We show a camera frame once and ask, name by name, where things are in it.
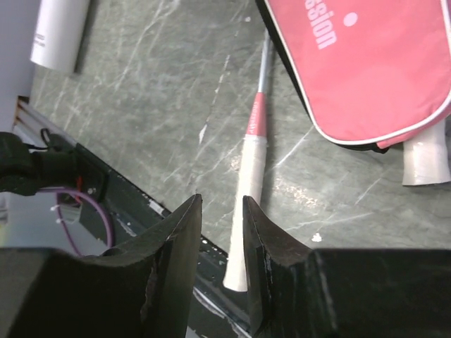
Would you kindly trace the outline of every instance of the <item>white cylinder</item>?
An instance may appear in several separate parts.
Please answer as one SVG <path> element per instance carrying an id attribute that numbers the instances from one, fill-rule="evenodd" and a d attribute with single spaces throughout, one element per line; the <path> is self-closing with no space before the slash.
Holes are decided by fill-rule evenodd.
<path id="1" fill-rule="evenodd" d="M 42 0 L 31 61 L 73 73 L 88 8 L 89 0 Z"/>
<path id="2" fill-rule="evenodd" d="M 247 291 L 242 198 L 243 196 L 251 196 L 257 203 L 260 203 L 266 163 L 266 145 L 265 137 L 253 135 L 246 135 L 243 144 L 232 220 L 232 234 L 230 236 L 230 250 L 223 281 L 224 287 L 233 291 Z"/>
<path id="3" fill-rule="evenodd" d="M 403 185 L 451 181 L 445 140 L 445 120 L 404 142 Z"/>

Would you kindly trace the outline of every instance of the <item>marbled surface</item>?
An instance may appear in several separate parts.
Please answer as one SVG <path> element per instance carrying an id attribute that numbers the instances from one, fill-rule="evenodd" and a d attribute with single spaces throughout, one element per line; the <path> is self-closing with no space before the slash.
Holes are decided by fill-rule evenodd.
<path id="1" fill-rule="evenodd" d="M 167 208 L 202 193 L 203 233 L 227 249 L 264 38 L 254 2 L 103 0 L 88 21 L 80 73 L 38 68 L 32 104 Z M 274 222 L 309 246 L 451 247 L 448 184 L 403 187 L 399 148 L 327 142 L 278 57 L 271 78 L 261 205 Z"/>

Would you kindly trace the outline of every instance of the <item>pink racket bag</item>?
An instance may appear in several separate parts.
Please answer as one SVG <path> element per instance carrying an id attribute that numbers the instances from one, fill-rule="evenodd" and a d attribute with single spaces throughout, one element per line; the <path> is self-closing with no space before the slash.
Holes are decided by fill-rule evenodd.
<path id="1" fill-rule="evenodd" d="M 451 0 L 256 0 L 315 128 L 385 152 L 450 109 Z"/>

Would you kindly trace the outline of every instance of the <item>wall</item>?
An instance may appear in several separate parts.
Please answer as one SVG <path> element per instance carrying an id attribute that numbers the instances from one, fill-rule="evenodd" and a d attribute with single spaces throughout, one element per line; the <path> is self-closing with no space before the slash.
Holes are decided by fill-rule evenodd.
<path id="1" fill-rule="evenodd" d="M 29 96 L 39 0 L 0 0 L 0 131 L 11 130 L 17 96 Z"/>

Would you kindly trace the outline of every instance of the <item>white circle logo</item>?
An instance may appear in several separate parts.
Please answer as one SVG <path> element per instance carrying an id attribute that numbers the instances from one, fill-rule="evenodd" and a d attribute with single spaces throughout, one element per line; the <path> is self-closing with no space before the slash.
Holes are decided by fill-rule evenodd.
<path id="1" fill-rule="evenodd" d="M 346 27 L 351 27 L 351 26 L 355 25 L 358 18 L 359 18 L 359 16 L 357 15 L 357 13 L 354 13 L 354 12 L 348 13 L 348 14 L 346 14 L 345 18 L 343 19 L 343 23 L 345 24 Z"/>

